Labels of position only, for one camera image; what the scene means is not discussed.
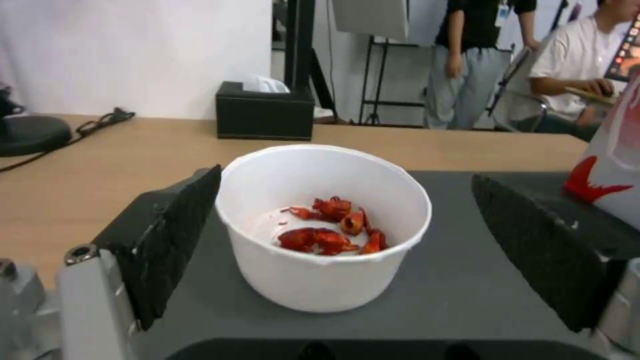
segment power cord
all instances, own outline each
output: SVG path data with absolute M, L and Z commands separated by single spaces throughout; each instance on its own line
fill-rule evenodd
M 331 4 L 329 0 L 326 0 L 326 25 L 329 35 L 329 82 L 331 83 L 331 97 L 333 97 L 333 107 L 336 107 L 335 102 L 335 84 L 333 83 L 333 35 L 331 34 Z M 337 115 L 333 113 L 333 118 L 337 120 Z
M 27 165 L 28 163 L 32 163 L 34 161 L 36 161 L 37 159 L 43 158 L 44 156 L 49 155 L 52 152 L 58 151 L 60 149 L 64 149 L 66 147 L 69 147 L 77 142 L 81 142 L 82 140 L 88 138 L 89 136 L 93 135 L 96 131 L 104 129 L 105 127 L 109 127 L 121 122 L 125 122 L 131 118 L 133 118 L 134 116 L 136 116 L 136 113 L 131 112 L 131 111 L 125 111 L 121 108 L 114 108 L 112 113 L 108 113 L 105 114 L 103 116 L 101 116 L 100 119 L 96 120 L 96 121 L 88 121 L 85 122 L 84 124 L 78 126 L 76 128 L 76 134 L 79 135 L 78 138 L 73 139 L 71 141 L 69 141 L 68 143 L 66 143 L 63 147 L 60 147 L 58 149 L 55 150 L 50 150 L 50 151 L 45 151 L 45 152 L 41 152 L 40 154 L 37 154 L 35 156 L 32 156 L 26 160 L 20 161 L 18 163 L 9 165 L 7 167 L 3 167 L 0 168 L 0 172 L 7 172 L 10 170 L 13 170 L 15 168 L 19 168 L 22 167 L 24 165 Z

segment white bowl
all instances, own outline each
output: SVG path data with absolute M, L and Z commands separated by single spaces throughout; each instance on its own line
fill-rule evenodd
M 280 209 L 310 208 L 316 197 L 334 195 L 362 206 L 390 248 L 330 257 L 278 246 L 277 235 L 286 229 L 328 227 L 291 218 L 279 225 Z M 246 281 L 277 304 L 315 313 L 353 309 L 380 295 L 424 236 L 432 214 L 429 196 L 402 168 L 325 145 L 270 147 L 234 160 L 222 173 L 216 210 Z

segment wooden table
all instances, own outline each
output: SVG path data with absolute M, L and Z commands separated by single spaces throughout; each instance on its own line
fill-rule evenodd
M 74 127 L 92 117 L 65 116 Z M 317 125 L 314 143 L 350 147 L 408 170 L 568 171 L 586 144 L 565 135 Z M 47 287 L 64 253 L 141 192 L 283 142 L 219 140 L 215 123 L 136 119 L 0 173 L 0 257 L 35 265 Z M 0 159 L 0 167 L 19 159 Z

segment black lamp base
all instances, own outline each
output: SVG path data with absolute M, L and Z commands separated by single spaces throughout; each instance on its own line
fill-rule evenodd
M 0 118 L 0 157 L 52 151 L 71 140 L 71 128 L 48 116 Z

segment white t-shirt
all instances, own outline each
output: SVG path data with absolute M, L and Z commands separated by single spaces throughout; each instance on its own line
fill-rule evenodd
M 620 46 L 616 31 L 603 33 L 592 17 L 577 20 L 553 33 L 543 44 L 529 78 L 589 80 L 602 78 Z M 575 120 L 585 107 L 575 95 L 543 96 L 551 110 Z

